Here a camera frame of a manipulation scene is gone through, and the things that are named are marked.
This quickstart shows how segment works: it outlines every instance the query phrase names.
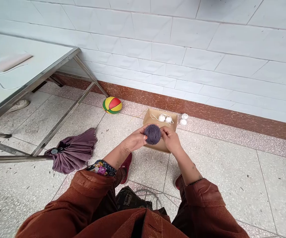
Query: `metal table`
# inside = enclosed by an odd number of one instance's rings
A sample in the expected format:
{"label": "metal table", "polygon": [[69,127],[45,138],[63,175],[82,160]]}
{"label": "metal table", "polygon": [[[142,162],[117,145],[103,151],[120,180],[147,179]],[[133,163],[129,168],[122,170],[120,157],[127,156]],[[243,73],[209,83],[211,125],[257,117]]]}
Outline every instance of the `metal table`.
{"label": "metal table", "polygon": [[[78,105],[84,100],[91,89],[96,85],[106,97],[109,96],[77,56],[77,54],[81,52],[78,47],[0,34],[0,56],[18,53],[19,51],[30,53],[33,57],[21,63],[25,64],[25,67],[18,67],[11,72],[0,75],[0,81],[4,80],[6,83],[13,83],[18,86],[15,89],[9,90],[5,90],[0,87],[0,117],[27,93],[33,91],[46,79],[50,78],[52,81],[60,85],[60,82],[51,75],[71,59],[75,59],[84,72],[89,76],[91,84],[31,154],[0,143],[0,150],[14,154],[14,156],[0,156],[0,163],[43,161],[52,159],[51,156],[39,156],[39,154],[59,131],[70,115],[75,111]],[[11,134],[0,133],[1,138],[10,138],[11,136]]]}

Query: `colorful ball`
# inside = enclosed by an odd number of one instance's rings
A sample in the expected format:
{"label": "colorful ball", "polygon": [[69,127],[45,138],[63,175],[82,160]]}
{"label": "colorful ball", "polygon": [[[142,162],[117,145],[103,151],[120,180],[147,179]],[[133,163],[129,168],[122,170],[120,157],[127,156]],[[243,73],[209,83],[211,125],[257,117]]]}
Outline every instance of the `colorful ball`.
{"label": "colorful ball", "polygon": [[108,97],[103,101],[103,109],[109,114],[117,114],[122,109],[122,103],[116,97]]}

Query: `jacket sleeve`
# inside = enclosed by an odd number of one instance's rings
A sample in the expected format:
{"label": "jacket sleeve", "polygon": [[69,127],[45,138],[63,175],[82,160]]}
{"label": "jacket sleeve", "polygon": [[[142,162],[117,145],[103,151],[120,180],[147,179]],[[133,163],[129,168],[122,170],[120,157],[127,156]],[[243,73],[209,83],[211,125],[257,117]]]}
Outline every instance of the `jacket sleeve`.
{"label": "jacket sleeve", "polygon": [[76,172],[68,190],[44,210],[31,215],[16,237],[74,237],[90,224],[114,180],[87,170]]}
{"label": "jacket sleeve", "polygon": [[215,184],[204,178],[186,186],[185,195],[197,237],[249,238],[226,209]]}

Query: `purple yarn ball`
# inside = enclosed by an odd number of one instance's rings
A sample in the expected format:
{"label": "purple yarn ball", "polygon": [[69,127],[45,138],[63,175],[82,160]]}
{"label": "purple yarn ball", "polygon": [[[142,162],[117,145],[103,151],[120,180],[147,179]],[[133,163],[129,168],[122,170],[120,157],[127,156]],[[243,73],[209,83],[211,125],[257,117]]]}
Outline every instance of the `purple yarn ball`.
{"label": "purple yarn ball", "polygon": [[160,141],[160,137],[162,133],[160,132],[160,128],[157,125],[151,124],[146,127],[144,135],[147,135],[147,144],[157,144]]}

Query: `red shoe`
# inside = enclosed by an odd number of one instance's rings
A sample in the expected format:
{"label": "red shoe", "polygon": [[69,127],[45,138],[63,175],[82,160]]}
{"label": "red shoe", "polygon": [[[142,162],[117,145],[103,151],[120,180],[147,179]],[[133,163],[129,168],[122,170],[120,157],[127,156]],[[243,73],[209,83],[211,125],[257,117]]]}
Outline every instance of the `red shoe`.
{"label": "red shoe", "polygon": [[179,180],[183,178],[183,175],[179,175],[175,180],[174,180],[174,186],[179,190]]}
{"label": "red shoe", "polygon": [[132,153],[129,154],[129,156],[126,158],[126,160],[121,165],[121,168],[126,170],[126,176],[121,182],[121,184],[125,184],[129,180],[129,170],[130,170],[131,162],[132,162]]}

